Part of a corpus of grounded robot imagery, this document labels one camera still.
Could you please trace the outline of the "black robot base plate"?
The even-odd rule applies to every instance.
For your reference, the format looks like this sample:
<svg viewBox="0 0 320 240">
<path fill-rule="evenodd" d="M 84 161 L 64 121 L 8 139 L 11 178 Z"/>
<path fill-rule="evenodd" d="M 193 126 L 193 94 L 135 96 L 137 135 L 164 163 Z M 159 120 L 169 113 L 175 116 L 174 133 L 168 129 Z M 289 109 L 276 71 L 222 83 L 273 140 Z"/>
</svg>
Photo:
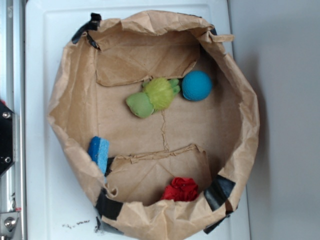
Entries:
<svg viewBox="0 0 320 240">
<path fill-rule="evenodd" d="M 14 164 L 14 116 L 3 100 L 0 100 L 0 177 Z"/>
</svg>

